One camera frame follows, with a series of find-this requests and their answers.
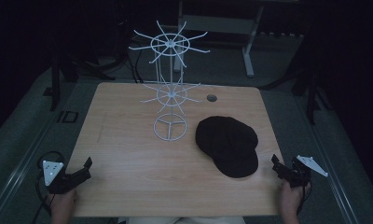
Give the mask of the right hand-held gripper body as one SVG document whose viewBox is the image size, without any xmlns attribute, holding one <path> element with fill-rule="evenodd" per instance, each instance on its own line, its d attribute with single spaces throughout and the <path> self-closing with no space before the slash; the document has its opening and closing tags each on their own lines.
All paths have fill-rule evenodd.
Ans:
<svg viewBox="0 0 373 224">
<path fill-rule="evenodd" d="M 285 168 L 283 178 L 289 182 L 291 188 L 306 187 L 311 181 L 311 171 L 328 177 L 328 172 L 313 157 L 298 155 L 292 159 L 292 167 Z"/>
</svg>

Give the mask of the person's right hand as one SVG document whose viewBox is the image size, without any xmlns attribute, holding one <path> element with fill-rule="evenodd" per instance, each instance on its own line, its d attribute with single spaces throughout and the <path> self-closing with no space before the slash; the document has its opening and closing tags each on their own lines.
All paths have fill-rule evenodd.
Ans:
<svg viewBox="0 0 373 224">
<path fill-rule="evenodd" d="M 280 214 L 283 217 L 297 216 L 297 210 L 310 190 L 311 184 L 306 187 L 291 188 L 290 183 L 284 179 L 279 196 Z"/>
</svg>

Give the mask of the person's left hand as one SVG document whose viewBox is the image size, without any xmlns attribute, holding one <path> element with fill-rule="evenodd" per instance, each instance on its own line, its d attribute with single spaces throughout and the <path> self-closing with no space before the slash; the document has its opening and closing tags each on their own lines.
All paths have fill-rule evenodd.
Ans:
<svg viewBox="0 0 373 224">
<path fill-rule="evenodd" d="M 50 204 L 51 216 L 69 218 L 73 213 L 76 198 L 76 189 L 71 189 L 64 194 L 55 194 Z"/>
</svg>

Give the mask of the black metal stand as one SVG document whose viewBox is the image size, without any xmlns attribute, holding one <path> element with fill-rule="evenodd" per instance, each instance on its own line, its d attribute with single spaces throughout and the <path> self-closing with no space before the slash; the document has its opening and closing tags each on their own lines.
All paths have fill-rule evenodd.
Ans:
<svg viewBox="0 0 373 224">
<path fill-rule="evenodd" d="M 301 96 L 305 92 L 308 93 L 306 116 L 310 124 L 314 125 L 314 111 L 319 109 L 316 97 L 319 97 L 323 101 L 326 108 L 331 108 L 331 105 L 326 102 L 326 99 L 318 90 L 318 75 L 318 70 L 313 65 L 296 65 L 295 63 L 291 63 L 282 77 L 259 87 L 259 89 L 269 91 L 295 78 L 297 81 L 291 92 L 294 96 Z"/>
<path fill-rule="evenodd" d="M 93 65 L 89 65 L 88 63 L 78 59 L 77 56 L 74 56 L 72 54 L 66 54 L 65 56 L 53 54 L 51 57 L 51 86 L 46 88 L 44 92 L 45 96 L 51 97 L 51 111 L 54 111 L 57 108 L 61 100 L 60 73 L 68 65 L 81 67 L 82 69 L 86 70 L 90 75 L 98 77 L 103 80 L 114 80 L 113 77 L 104 74 Z"/>
</svg>

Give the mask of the white desk frame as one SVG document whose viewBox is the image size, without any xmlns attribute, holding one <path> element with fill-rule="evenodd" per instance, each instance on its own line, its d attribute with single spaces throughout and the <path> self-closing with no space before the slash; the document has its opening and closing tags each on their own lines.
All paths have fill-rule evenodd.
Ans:
<svg viewBox="0 0 373 224">
<path fill-rule="evenodd" d="M 193 2 L 201 5 L 210 1 L 209 8 L 229 9 L 225 3 L 256 4 L 253 7 L 253 18 L 242 19 L 240 16 L 210 16 L 186 13 L 186 5 Z M 294 4 L 297 0 L 178 0 L 178 30 L 215 32 L 219 34 L 247 35 L 248 41 L 242 47 L 242 58 L 247 77 L 254 77 L 255 70 L 251 59 L 251 50 L 258 34 L 258 28 L 264 9 L 269 5 Z"/>
</svg>

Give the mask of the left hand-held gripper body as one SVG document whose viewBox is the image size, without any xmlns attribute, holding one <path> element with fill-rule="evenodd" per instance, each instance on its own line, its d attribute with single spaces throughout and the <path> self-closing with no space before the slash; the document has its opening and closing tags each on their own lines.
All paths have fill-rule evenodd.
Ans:
<svg viewBox="0 0 373 224">
<path fill-rule="evenodd" d="M 64 164 L 57 161 L 42 161 L 44 184 L 51 194 L 64 194 L 83 182 L 81 175 L 67 175 Z"/>
</svg>

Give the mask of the grey floor rail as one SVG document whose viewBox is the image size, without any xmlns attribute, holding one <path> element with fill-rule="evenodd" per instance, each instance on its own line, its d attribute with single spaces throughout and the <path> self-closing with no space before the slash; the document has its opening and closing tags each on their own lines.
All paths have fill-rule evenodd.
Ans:
<svg viewBox="0 0 373 224">
<path fill-rule="evenodd" d="M 39 205 L 35 179 L 41 156 L 71 156 L 67 129 L 62 120 L 73 110 L 58 105 L 19 106 L 0 128 L 0 224 L 29 223 Z"/>
<path fill-rule="evenodd" d="M 303 99 L 295 97 L 295 101 L 298 111 L 303 117 L 304 122 L 307 124 L 307 128 L 314 139 L 314 144 L 317 147 L 317 153 L 319 155 L 319 161 L 328 172 L 328 177 L 326 179 L 338 204 L 339 211 L 343 216 L 345 224 L 360 224 L 356 214 L 354 213 L 349 197 L 347 196 L 343 185 L 340 182 L 338 172 L 334 167 L 334 163 L 331 161 L 325 150 L 325 144 L 321 138 L 321 135 L 319 134 L 317 127 L 312 125 L 310 120 L 307 118 Z"/>
</svg>

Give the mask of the person's light clothing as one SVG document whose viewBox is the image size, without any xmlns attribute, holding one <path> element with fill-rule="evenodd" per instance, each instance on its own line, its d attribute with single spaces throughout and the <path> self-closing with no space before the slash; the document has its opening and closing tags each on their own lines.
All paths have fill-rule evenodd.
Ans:
<svg viewBox="0 0 373 224">
<path fill-rule="evenodd" d="M 246 224 L 243 217 L 120 217 L 117 224 Z"/>
</svg>

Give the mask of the black cap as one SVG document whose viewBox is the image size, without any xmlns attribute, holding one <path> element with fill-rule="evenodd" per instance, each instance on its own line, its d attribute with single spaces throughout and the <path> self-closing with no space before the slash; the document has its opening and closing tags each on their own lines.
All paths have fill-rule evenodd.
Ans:
<svg viewBox="0 0 373 224">
<path fill-rule="evenodd" d="M 195 142 L 223 175 L 244 178 L 257 171 L 257 134 L 241 121 L 222 116 L 203 119 L 195 131 Z"/>
</svg>

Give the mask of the black floor bracket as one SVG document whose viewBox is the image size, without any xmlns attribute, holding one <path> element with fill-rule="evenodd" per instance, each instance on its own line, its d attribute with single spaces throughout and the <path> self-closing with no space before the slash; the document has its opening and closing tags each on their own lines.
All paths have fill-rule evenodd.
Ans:
<svg viewBox="0 0 373 224">
<path fill-rule="evenodd" d="M 62 111 L 58 116 L 57 123 L 76 123 L 79 113 L 75 111 Z"/>
</svg>

